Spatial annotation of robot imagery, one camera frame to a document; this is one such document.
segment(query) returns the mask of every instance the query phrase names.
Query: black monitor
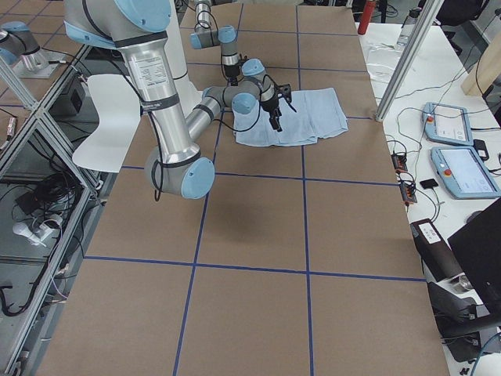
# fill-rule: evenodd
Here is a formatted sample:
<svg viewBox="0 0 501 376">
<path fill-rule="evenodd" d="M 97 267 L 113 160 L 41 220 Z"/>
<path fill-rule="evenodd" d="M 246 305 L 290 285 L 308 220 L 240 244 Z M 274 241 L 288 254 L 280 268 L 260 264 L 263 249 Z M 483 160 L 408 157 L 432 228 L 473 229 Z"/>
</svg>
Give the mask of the black monitor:
<svg viewBox="0 0 501 376">
<path fill-rule="evenodd" d="M 501 199 L 454 233 L 449 245 L 485 308 L 501 313 Z"/>
</svg>

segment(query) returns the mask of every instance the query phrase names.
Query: tablet screen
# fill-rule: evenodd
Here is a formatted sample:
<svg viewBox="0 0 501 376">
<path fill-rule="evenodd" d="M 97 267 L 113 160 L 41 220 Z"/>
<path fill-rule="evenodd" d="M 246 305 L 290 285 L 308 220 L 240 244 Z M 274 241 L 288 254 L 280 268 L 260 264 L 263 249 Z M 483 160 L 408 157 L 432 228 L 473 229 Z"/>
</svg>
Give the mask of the tablet screen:
<svg viewBox="0 0 501 376">
<path fill-rule="evenodd" d="M 494 192 L 471 150 L 442 149 L 441 152 L 462 192 Z"/>
<path fill-rule="evenodd" d="M 437 136 L 446 139 L 466 140 L 467 133 L 463 122 L 463 112 L 459 108 L 436 106 L 435 124 Z"/>
</svg>

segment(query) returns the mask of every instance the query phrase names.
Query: blue joint cap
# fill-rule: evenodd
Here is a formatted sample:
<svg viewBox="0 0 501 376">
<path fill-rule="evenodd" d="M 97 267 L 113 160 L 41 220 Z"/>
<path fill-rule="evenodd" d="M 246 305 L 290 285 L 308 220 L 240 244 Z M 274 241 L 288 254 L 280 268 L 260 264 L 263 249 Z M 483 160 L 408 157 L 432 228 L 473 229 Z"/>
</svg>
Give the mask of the blue joint cap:
<svg viewBox="0 0 501 376">
<path fill-rule="evenodd" d="M 198 38 L 198 35 L 196 33 L 192 33 L 189 36 L 189 40 L 191 41 L 191 46 L 194 49 L 202 49 L 202 42 L 200 41 L 200 38 Z"/>
<path fill-rule="evenodd" d="M 197 159 L 186 170 L 181 183 L 181 195 L 194 200 L 202 198 L 211 190 L 214 178 L 215 169 L 212 161 L 206 157 Z"/>
<path fill-rule="evenodd" d="M 101 47 L 103 49 L 116 49 L 115 43 L 108 39 L 89 33 L 79 27 L 73 26 L 71 23 L 64 21 L 66 27 L 66 34 L 69 38 L 83 45 L 92 45 L 94 47 Z"/>
<path fill-rule="evenodd" d="M 21 21 L 6 22 L 0 27 L 5 31 L 11 31 L 11 32 L 30 30 L 30 28 L 24 22 Z"/>
<path fill-rule="evenodd" d="M 233 26 L 223 26 L 218 30 L 218 39 L 221 43 L 231 43 L 236 40 L 236 31 Z"/>
<path fill-rule="evenodd" d="M 255 76 L 257 74 L 263 73 L 265 67 L 259 59 L 249 59 L 242 66 L 242 74 L 244 76 Z"/>
<path fill-rule="evenodd" d="M 249 114 L 258 101 L 248 92 L 241 92 L 233 97 L 232 110 L 242 115 Z"/>
<path fill-rule="evenodd" d="M 165 31 L 171 22 L 171 3 L 166 0 L 114 0 L 135 26 L 150 33 Z"/>
<path fill-rule="evenodd" d="M 3 58 L 7 65 L 12 65 L 17 61 L 16 55 L 6 49 L 0 49 L 0 57 Z"/>
<path fill-rule="evenodd" d="M 207 93 L 209 92 L 209 90 L 212 89 L 212 86 L 209 86 L 208 88 L 205 88 L 203 91 L 202 91 L 202 98 L 205 98 L 207 96 Z"/>
</svg>

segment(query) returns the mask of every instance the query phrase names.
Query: white plastic bottle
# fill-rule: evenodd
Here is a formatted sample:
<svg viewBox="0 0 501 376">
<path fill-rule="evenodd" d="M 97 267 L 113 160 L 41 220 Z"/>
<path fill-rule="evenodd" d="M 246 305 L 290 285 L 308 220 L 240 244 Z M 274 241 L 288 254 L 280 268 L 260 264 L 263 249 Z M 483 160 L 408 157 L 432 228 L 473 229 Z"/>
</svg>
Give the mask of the white plastic bottle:
<svg viewBox="0 0 501 376">
<path fill-rule="evenodd" d="M 421 8 L 413 8 L 409 11 L 409 15 L 405 18 L 404 24 L 402 25 L 402 31 L 400 31 L 400 36 L 398 37 L 395 49 L 397 51 L 403 51 L 407 43 L 409 42 L 409 37 L 413 32 L 414 25 L 416 25 L 417 17 L 421 13 Z"/>
</svg>

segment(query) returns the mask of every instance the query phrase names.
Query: red bottle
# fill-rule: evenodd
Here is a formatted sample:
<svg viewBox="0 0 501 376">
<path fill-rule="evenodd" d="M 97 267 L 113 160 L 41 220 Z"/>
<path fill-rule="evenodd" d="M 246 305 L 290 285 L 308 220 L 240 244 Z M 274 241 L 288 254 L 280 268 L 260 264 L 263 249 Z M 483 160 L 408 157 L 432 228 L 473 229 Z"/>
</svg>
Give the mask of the red bottle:
<svg viewBox="0 0 501 376">
<path fill-rule="evenodd" d="M 369 26 L 369 22 L 373 16 L 374 8 L 376 8 L 376 0 L 367 0 L 363 7 L 362 19 L 359 25 L 359 35 L 364 35 Z"/>
</svg>

